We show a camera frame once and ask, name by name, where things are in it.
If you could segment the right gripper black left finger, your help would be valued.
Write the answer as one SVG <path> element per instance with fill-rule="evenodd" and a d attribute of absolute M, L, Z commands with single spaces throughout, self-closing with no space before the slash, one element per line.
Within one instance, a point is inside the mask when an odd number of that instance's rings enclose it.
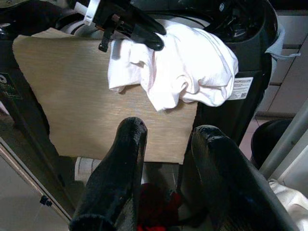
<path fill-rule="evenodd" d="M 112 147 L 89 177 L 69 230 L 137 230 L 146 143 L 140 118 L 119 124 Z"/>

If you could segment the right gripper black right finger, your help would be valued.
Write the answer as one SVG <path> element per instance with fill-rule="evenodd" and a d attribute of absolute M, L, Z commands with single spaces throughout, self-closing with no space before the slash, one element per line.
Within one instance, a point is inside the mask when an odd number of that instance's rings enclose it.
<path fill-rule="evenodd" d="M 220 129 L 196 127 L 191 151 L 215 231 L 298 230 L 268 181 Z"/>

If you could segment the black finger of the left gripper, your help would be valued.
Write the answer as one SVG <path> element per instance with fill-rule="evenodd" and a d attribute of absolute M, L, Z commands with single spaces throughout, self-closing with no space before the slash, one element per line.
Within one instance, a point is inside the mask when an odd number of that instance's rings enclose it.
<path fill-rule="evenodd" d="M 144 44 L 154 51 L 161 51 L 164 48 L 162 39 L 155 32 L 141 25 L 135 25 L 131 33 L 131 40 Z"/>
<path fill-rule="evenodd" d="M 137 32 L 134 31 L 137 26 L 139 26 L 141 29 L 145 29 L 145 31 L 147 32 L 158 33 L 160 35 L 166 34 L 165 28 L 148 14 L 146 14 L 144 11 L 133 6 L 132 4 L 130 4 L 129 7 L 131 10 L 130 23 L 134 25 L 131 35 L 137 34 Z"/>

